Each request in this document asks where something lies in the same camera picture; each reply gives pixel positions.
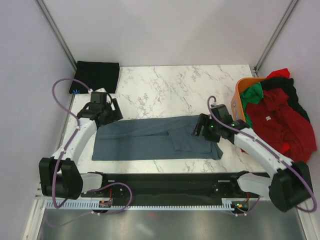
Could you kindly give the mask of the blue-grey t shirt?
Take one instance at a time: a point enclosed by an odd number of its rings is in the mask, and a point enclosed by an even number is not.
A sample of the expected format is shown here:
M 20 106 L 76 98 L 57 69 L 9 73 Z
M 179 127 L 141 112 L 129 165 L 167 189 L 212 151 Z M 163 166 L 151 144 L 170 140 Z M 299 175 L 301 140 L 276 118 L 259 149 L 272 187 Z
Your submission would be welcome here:
M 198 116 L 120 120 L 98 128 L 93 161 L 212 159 L 223 151 L 192 134 Z

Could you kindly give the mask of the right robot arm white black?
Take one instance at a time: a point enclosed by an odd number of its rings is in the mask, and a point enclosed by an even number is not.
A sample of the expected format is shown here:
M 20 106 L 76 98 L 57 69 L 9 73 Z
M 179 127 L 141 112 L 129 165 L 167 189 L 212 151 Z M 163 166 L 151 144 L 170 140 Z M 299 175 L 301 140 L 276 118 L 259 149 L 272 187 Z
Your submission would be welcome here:
M 260 197 L 269 197 L 281 212 L 298 208 L 301 203 L 311 199 L 312 209 L 317 210 L 309 167 L 302 161 L 294 162 L 276 151 L 262 140 L 243 120 L 233 120 L 224 104 L 212 105 L 209 114 L 201 113 L 192 132 L 194 136 L 203 135 L 205 140 L 218 143 L 221 138 L 244 150 L 254 158 L 268 174 L 267 177 L 250 172 L 239 172 L 229 184 L 229 191 L 235 197 L 245 192 Z

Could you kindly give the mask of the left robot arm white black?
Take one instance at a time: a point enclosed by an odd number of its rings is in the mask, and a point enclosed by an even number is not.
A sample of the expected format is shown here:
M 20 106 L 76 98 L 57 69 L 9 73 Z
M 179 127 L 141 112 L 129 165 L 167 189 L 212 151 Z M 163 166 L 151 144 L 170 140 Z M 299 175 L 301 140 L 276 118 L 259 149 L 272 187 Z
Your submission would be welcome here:
M 43 157 L 39 162 L 41 191 L 46 197 L 76 200 L 91 190 L 99 197 L 110 191 L 110 185 L 103 180 L 101 173 L 80 173 L 77 163 L 100 127 L 123 119 L 118 101 L 106 92 L 94 91 L 75 119 L 76 126 L 69 139 L 64 140 L 51 157 Z

